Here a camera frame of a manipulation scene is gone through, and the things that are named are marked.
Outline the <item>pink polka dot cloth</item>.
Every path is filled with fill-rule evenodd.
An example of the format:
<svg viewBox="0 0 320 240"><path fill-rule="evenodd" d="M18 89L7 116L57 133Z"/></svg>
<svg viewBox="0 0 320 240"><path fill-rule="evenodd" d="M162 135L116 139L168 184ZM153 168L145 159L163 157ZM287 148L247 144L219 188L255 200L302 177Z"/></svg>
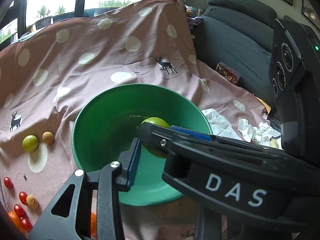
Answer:
<svg viewBox="0 0 320 240"><path fill-rule="evenodd" d="M14 185L1 186L5 211L20 191L32 194L39 207L27 215L35 223L76 169L72 131L80 111L100 93L135 83L175 91L200 111L213 108L236 132L240 119L266 120L253 94L197 59L183 0L139 0L53 24L1 51L1 177ZM46 131L54 134L50 145ZM39 142L32 153L22 147L28 135Z"/></svg>

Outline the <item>large orange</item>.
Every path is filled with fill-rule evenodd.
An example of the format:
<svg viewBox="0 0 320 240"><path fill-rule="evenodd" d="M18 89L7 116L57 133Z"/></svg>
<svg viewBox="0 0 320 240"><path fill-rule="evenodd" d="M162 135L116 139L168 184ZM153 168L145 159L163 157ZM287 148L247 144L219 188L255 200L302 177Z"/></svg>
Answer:
<svg viewBox="0 0 320 240"><path fill-rule="evenodd" d="M15 212L13 211L9 211L8 212L8 216L11 219L11 221L14 223L14 225L16 226L16 228L19 230L20 233L25 233L25 229L23 228L22 224L21 224L21 219L20 217L18 217L16 215Z"/></svg>

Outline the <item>dark grey sofa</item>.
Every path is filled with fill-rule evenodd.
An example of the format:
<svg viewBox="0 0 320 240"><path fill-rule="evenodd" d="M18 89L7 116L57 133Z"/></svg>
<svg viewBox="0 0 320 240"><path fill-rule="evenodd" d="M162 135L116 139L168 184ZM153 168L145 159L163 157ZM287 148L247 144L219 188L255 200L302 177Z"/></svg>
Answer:
<svg viewBox="0 0 320 240"><path fill-rule="evenodd" d="M265 101L279 120L269 79L273 21L277 13L257 0L207 0L203 21L193 29L197 59L219 62L240 74L238 85Z"/></svg>

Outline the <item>snack packet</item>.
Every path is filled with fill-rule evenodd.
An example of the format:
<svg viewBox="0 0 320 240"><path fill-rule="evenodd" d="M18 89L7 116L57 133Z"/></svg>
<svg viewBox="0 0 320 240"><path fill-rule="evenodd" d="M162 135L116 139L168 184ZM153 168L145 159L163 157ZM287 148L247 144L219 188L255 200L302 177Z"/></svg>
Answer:
<svg viewBox="0 0 320 240"><path fill-rule="evenodd" d="M224 77L228 82L237 85L240 80L240 74L223 62L216 65L215 71Z"/></svg>

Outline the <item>small orange right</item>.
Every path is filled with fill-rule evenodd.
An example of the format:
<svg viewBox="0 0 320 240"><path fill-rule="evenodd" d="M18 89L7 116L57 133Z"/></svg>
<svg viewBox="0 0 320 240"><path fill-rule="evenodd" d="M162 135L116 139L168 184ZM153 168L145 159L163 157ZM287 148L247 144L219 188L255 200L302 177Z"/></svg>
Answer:
<svg viewBox="0 0 320 240"><path fill-rule="evenodd" d="M97 236L97 215L91 213L91 237L95 238Z"/></svg>

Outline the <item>green lime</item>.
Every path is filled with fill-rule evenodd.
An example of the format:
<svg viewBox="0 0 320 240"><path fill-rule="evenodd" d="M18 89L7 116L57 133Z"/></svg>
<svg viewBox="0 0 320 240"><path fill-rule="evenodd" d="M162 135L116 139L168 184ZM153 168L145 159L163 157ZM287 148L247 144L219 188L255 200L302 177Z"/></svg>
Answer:
<svg viewBox="0 0 320 240"><path fill-rule="evenodd" d="M170 128L170 125L164 121L163 119L161 118L158 118L158 117L149 117L145 120L142 121L142 124L145 123L145 122L148 122L148 123L151 123L151 124L154 124L154 125L158 125L158 126L162 126L162 127L165 127L165 128ZM158 158L161 158L161 159L165 159L167 157L167 153L165 152L162 152L160 150L157 150L155 148L152 148L151 146L145 144L145 143L142 143L142 145L145 147L145 149L151 153L152 155L158 157Z"/></svg>
<svg viewBox="0 0 320 240"><path fill-rule="evenodd" d="M28 135L22 141L22 147L28 153L34 152L37 149L38 144L38 139L34 135Z"/></svg>

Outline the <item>crumpled white tissue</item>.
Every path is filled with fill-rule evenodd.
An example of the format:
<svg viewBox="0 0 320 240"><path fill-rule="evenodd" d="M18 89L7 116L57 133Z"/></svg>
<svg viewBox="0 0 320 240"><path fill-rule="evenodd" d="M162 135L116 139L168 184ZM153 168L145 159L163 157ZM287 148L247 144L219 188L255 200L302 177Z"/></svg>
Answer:
<svg viewBox="0 0 320 240"><path fill-rule="evenodd" d="M238 123L239 136L231 123L213 108L202 111L209 122L213 135L220 137L252 142L256 145L268 146L282 150L281 133L272 128L267 122L261 122L258 127L249 124L247 119L240 119Z"/></svg>

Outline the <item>green plastic bowl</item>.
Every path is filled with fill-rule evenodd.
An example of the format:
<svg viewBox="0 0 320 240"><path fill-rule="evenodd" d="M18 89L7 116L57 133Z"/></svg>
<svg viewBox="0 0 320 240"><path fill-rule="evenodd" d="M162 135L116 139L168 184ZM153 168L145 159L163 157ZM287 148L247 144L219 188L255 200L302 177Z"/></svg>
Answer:
<svg viewBox="0 0 320 240"><path fill-rule="evenodd" d="M156 85L128 84L93 98L79 113L72 132L72 152L78 168L102 169L128 150L137 127L149 117L169 125L212 134L209 122L190 100ZM162 179L165 159L142 148L135 184L119 194L120 202L150 206L173 202L183 195Z"/></svg>

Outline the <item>red tomato beside orange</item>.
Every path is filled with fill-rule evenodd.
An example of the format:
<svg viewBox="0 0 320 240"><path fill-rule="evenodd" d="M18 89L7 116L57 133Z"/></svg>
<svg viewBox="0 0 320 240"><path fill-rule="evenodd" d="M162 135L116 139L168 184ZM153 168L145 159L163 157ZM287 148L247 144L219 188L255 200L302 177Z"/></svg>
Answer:
<svg viewBox="0 0 320 240"><path fill-rule="evenodd" d="M25 210L24 210L23 207L21 207L19 204L15 204L15 205L14 205L14 212L16 213L16 215L17 215L19 218L24 218L24 217L26 217Z"/></svg>

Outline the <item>brown longan far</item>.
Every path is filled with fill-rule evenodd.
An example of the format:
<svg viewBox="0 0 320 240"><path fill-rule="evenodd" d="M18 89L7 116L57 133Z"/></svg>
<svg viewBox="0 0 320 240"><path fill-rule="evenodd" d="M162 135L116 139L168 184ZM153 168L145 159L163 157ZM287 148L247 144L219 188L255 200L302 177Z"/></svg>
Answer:
<svg viewBox="0 0 320 240"><path fill-rule="evenodd" d="M50 145L54 142L54 134L50 131L46 131L42 135L42 140L45 144Z"/></svg>

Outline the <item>red tomato near front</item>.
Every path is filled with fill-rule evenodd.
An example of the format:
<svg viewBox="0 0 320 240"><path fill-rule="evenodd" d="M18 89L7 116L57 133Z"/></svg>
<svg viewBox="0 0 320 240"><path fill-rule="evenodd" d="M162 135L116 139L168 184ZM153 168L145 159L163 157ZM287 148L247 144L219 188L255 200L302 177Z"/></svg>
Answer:
<svg viewBox="0 0 320 240"><path fill-rule="evenodd" d="M21 219L21 226L22 226L22 228L24 228L24 230L26 230L26 231L28 231L28 232L33 229L33 225L31 224L31 222L29 221L29 219L26 218L26 217L23 217L23 218Z"/></svg>

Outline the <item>window frame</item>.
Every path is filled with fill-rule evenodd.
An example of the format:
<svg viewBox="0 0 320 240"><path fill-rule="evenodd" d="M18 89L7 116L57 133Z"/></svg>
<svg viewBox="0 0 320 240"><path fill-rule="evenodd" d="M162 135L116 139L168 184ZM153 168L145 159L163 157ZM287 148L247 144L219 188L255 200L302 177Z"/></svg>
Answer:
<svg viewBox="0 0 320 240"><path fill-rule="evenodd" d="M1 49L71 18L93 17L136 0L5 0L1 4Z"/></svg>

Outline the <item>brown longan near tomato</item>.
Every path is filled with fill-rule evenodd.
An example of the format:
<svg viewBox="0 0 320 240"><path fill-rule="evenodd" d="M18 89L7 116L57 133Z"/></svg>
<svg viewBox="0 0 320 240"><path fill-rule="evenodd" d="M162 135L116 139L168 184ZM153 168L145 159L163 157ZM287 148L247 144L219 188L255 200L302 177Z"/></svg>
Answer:
<svg viewBox="0 0 320 240"><path fill-rule="evenodd" d="M35 198L35 196L33 196L31 194L27 195L26 201L27 201L27 205L31 209L36 209L39 206L39 203L38 203L37 199Z"/></svg>

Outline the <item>red tomato far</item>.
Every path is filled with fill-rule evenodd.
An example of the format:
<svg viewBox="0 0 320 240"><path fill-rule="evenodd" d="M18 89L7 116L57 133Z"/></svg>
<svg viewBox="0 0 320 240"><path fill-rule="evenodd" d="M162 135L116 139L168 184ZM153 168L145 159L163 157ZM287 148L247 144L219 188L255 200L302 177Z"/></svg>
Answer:
<svg viewBox="0 0 320 240"><path fill-rule="evenodd" d="M11 179L9 177L5 177L3 179L3 183L4 183L4 186L9 190L14 187L14 185L13 185L13 183L12 183L12 181L11 181Z"/></svg>

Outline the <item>red tomato centre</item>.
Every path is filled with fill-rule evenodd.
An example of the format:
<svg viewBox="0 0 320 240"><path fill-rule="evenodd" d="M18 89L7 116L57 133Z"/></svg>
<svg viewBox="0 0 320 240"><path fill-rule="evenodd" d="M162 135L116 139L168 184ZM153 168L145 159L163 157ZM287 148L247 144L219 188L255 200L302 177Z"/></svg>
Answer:
<svg viewBox="0 0 320 240"><path fill-rule="evenodd" d="M28 194L27 194L26 192L24 192L24 191L20 191L20 192L18 193L18 198L19 198L20 202L21 202L23 205L26 205L26 206L28 206L27 196L28 196Z"/></svg>

